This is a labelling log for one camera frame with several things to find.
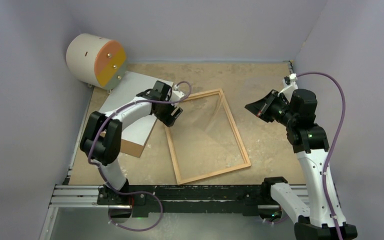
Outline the wooden picture frame with glass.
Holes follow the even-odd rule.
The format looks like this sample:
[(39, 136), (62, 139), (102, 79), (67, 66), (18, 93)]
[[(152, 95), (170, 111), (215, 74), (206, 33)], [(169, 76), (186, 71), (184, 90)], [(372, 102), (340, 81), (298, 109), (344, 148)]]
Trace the wooden picture frame with glass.
[(226, 117), (227, 117), (227, 120), (229, 122), (229, 127), (231, 129), (231, 132), (232, 132), (234, 138), (235, 138), (235, 143), (238, 146), (238, 150), (240, 152), (243, 163), (235, 165), (235, 166), (229, 166), (229, 167), (226, 167), (224, 169), (216, 170), (213, 172), (201, 174), (198, 176), (183, 178), (182, 174), (181, 174), (181, 169), (180, 169), (180, 165), (179, 165), (179, 161), (178, 161), (178, 156), (177, 156), (177, 151), (176, 151), (173, 135), (171, 133), (171, 130), (168, 127), (165, 127), (164, 129), (165, 129), (166, 136), (167, 136), (167, 142), (168, 142), (170, 157), (171, 157), (172, 165), (173, 165), (173, 169), (174, 169), (174, 174), (175, 174), (176, 182), (179, 185), (183, 185), (186, 183), (192, 183), (192, 182), (196, 182), (196, 181), (201, 181), (204, 179), (212, 178), (212, 177), (219, 176), (219, 175), (226, 174), (226, 173), (230, 173), (233, 171), (238, 171), (238, 170), (249, 168), (252, 166), (249, 155), (247, 153), (247, 150), (245, 148), (245, 145), (244, 145), (243, 140), (241, 138), (241, 135), (239, 133), (238, 127), (236, 125), (236, 122), (235, 122), (233, 115), (232, 115), (232, 112), (230, 110), (229, 104), (226, 100), (225, 93), (221, 88), (214, 89), (214, 90), (207, 90), (207, 91), (203, 91), (203, 92), (199, 92), (199, 93), (193, 93), (190, 95), (190, 97), (188, 97), (186, 99), (186, 101), (193, 101), (193, 100), (203, 99), (203, 98), (207, 98), (207, 97), (211, 97), (211, 96), (218, 96), (218, 102), (217, 102), (217, 107), (214, 111), (214, 114), (210, 118), (210, 123), (214, 122), (215, 116), (220, 111), (220, 108), (223, 108), (225, 113), (226, 113)]

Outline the glossy printed photo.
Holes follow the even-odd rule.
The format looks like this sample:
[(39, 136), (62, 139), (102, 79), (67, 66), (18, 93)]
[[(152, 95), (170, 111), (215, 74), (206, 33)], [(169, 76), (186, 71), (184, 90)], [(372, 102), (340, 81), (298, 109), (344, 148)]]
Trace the glossy printed photo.
[(169, 86), (174, 84), (172, 81), (127, 71), (119, 85), (112, 90), (112, 93), (99, 109), (100, 113), (110, 116), (120, 107), (130, 102), (137, 102), (114, 116), (115, 119), (122, 122), (122, 140), (141, 146), (146, 144), (157, 118), (150, 115), (151, 103), (139, 103), (139, 98), (136, 95), (147, 89), (152, 89), (156, 81), (161, 81)]

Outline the clear glass pane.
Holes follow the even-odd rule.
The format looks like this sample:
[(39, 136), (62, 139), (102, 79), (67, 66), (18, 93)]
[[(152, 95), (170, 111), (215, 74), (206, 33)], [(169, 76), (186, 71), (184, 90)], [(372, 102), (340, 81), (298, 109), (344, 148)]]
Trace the clear glass pane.
[(222, 89), (240, 133), (244, 135), (286, 134), (285, 127), (278, 123), (266, 123), (245, 109), (245, 105), (265, 97), (271, 90), (281, 90), (285, 73), (280, 75), (257, 75), (210, 78), (196, 83), (196, 92)]

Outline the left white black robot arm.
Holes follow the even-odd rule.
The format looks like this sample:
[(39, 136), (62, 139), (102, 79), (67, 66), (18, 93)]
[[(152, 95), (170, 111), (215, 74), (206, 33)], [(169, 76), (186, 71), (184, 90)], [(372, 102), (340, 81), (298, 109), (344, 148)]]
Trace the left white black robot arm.
[(79, 147), (87, 162), (97, 167), (104, 186), (110, 189), (110, 199), (116, 204), (122, 205), (129, 199), (128, 180), (117, 160), (123, 131), (147, 116), (155, 116), (165, 126), (172, 127), (183, 112), (178, 104), (190, 94), (181, 91), (178, 84), (170, 86), (158, 80), (152, 88), (137, 93), (119, 108), (89, 115)]

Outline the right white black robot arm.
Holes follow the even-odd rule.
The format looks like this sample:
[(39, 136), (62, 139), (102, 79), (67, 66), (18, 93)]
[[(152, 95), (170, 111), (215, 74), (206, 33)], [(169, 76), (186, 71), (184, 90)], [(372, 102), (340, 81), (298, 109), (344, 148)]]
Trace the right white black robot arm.
[(328, 163), (329, 142), (325, 130), (315, 123), (316, 95), (296, 89), (288, 100), (272, 90), (264, 98), (245, 105), (259, 119), (285, 126), (286, 136), (306, 180), (309, 204), (305, 204), (282, 177), (265, 178), (260, 196), (277, 202), (294, 223), (297, 240), (354, 240), (355, 225), (347, 223)]

